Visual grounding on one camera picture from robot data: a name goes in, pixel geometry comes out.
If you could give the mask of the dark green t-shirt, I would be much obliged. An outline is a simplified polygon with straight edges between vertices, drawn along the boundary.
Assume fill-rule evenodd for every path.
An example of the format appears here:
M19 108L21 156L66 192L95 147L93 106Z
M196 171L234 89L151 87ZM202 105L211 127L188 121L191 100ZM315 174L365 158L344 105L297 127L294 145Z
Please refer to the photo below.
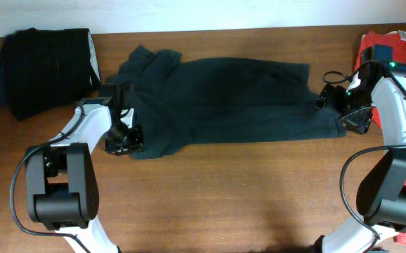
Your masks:
M248 58L184 62L172 50L136 48L107 79L143 129L137 160L187 145L339 138L336 113L315 107L309 66Z

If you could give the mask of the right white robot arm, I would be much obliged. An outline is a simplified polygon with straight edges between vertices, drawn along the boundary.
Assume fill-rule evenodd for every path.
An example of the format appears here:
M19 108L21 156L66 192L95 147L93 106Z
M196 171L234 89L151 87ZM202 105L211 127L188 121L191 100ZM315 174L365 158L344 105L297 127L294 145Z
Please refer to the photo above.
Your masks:
M380 242L406 233L406 63L394 60L392 47L375 44L360 54L360 66L343 79L350 83L347 88L340 81L326 83L317 108L332 109L341 123L361 134L367 132L376 109L384 144L346 160L339 187L350 218L311 248L314 252L378 252ZM353 210L343 190L346 170L354 159L375 151L384 156L361 181Z

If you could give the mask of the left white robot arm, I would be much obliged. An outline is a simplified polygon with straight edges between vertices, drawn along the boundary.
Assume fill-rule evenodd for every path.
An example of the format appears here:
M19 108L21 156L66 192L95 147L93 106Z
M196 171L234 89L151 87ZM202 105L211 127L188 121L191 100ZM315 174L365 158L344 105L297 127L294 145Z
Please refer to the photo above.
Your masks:
M109 98L83 98L54 138L25 158L28 214L64 238L75 252L119 252L98 218L99 189L91 154L106 138L110 152L125 155L143 144L133 108Z

